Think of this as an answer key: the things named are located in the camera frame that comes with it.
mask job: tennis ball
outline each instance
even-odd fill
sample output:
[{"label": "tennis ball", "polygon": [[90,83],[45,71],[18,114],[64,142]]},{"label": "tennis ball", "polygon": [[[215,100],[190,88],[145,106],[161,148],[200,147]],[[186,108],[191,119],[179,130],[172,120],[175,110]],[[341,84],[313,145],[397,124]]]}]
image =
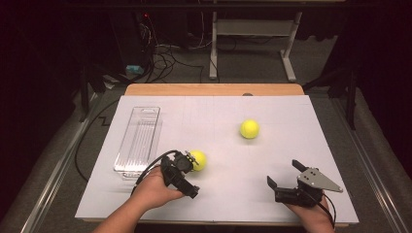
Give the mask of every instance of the tennis ball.
[{"label": "tennis ball", "polygon": [[247,139],[254,139],[258,135],[258,123],[253,119],[247,119],[240,125],[240,134]]},{"label": "tennis ball", "polygon": [[193,161],[193,170],[201,171],[206,166],[206,155],[200,150],[192,150],[189,152],[196,161]]}]

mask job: hand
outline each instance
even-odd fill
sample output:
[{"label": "hand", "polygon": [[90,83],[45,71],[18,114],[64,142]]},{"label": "hand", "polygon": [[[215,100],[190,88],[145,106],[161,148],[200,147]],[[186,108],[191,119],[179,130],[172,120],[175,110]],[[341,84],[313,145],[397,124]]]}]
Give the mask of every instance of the hand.
[{"label": "hand", "polygon": [[183,196],[182,192],[164,185],[160,168],[155,167],[136,186],[131,197],[100,223],[93,232],[134,232],[137,222],[146,211],[163,206],[167,202]]},{"label": "hand", "polygon": [[160,167],[157,166],[137,185],[130,201],[138,202],[143,211],[148,211],[183,196],[185,195],[181,191],[168,188],[164,184]]},{"label": "hand", "polygon": [[[325,197],[322,197],[321,204],[329,210]],[[319,206],[304,208],[295,205],[285,204],[299,218],[303,227],[310,233],[334,232],[330,223],[329,215]]]}]

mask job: gray carpet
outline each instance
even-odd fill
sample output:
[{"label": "gray carpet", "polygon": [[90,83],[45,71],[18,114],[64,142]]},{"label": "gray carpet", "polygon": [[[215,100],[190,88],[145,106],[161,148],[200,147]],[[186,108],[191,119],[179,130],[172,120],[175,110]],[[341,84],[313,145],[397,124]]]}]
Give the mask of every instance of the gray carpet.
[{"label": "gray carpet", "polygon": [[[218,70],[220,78],[216,81],[208,79],[209,50],[179,50],[173,49],[174,57],[186,65],[175,63],[171,73],[157,83],[287,83],[282,61],[278,50],[285,44],[285,39],[272,40],[262,43],[262,40],[252,40],[259,43],[237,41],[236,48],[230,39],[222,39],[219,43]],[[317,42],[296,41],[291,53],[291,61],[297,82],[308,83],[316,79],[322,72],[327,56],[334,44],[334,40]],[[116,110],[117,99],[124,93],[125,87],[118,86],[108,89],[95,102],[95,112],[104,108],[99,116],[90,116],[95,119],[87,130],[77,152],[77,162],[80,171],[88,178],[94,162],[100,152],[105,135],[109,129],[111,117]],[[384,184],[396,206],[396,210],[405,221],[412,217],[412,203],[408,198],[412,193],[412,183],[402,170],[391,148],[382,135],[379,126],[369,112],[361,92],[358,90],[356,106],[356,132],[348,131],[342,120],[340,110],[341,100],[329,99],[325,88],[313,88],[309,94],[315,111],[326,135],[327,142],[339,171],[352,198],[360,223],[346,228],[339,228],[337,232],[395,232],[396,226],[389,220],[390,215],[382,208],[385,203],[379,199],[379,192],[374,187],[374,180],[368,175],[367,167],[360,159],[359,146],[354,143],[354,133],[361,141],[363,152],[368,154],[373,168],[379,175],[379,181]],[[79,104],[79,96],[74,99]],[[27,218],[33,210],[44,187],[52,174],[54,167],[64,154],[68,144],[72,141],[78,128],[81,109],[73,113],[72,117],[56,133],[42,157],[33,168],[32,174],[22,188],[16,202],[9,210],[8,215],[0,224],[0,232],[20,232]],[[74,160],[65,173],[64,180],[58,186],[50,207],[39,220],[37,228],[32,232],[89,232],[97,223],[84,222],[74,219],[75,212],[86,188],[86,181],[76,170]],[[405,226],[412,229],[410,221]],[[218,232],[302,232],[301,228],[293,227],[247,227],[238,226],[234,229],[215,229]],[[199,225],[156,225],[140,224],[138,232],[213,232],[214,230]]]}]

